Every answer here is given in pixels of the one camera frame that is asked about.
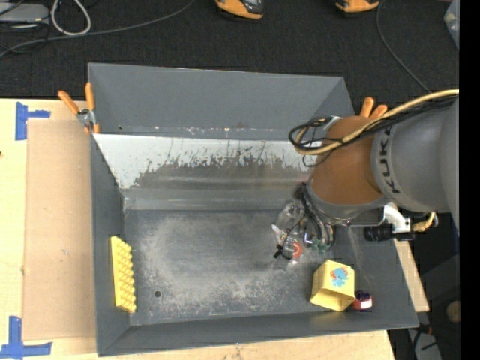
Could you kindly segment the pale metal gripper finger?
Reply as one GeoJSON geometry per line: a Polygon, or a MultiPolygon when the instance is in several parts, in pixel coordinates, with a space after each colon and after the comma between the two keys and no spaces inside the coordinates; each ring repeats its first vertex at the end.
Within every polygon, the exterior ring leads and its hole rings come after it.
{"type": "Polygon", "coordinates": [[[293,234],[293,230],[299,227],[302,218],[305,216],[305,209],[301,200],[293,199],[288,202],[271,224],[273,233],[277,239],[285,239],[293,234]]]}
{"type": "Polygon", "coordinates": [[[292,272],[308,264],[308,252],[304,244],[295,238],[285,238],[277,244],[273,255],[273,269],[292,272]]]}

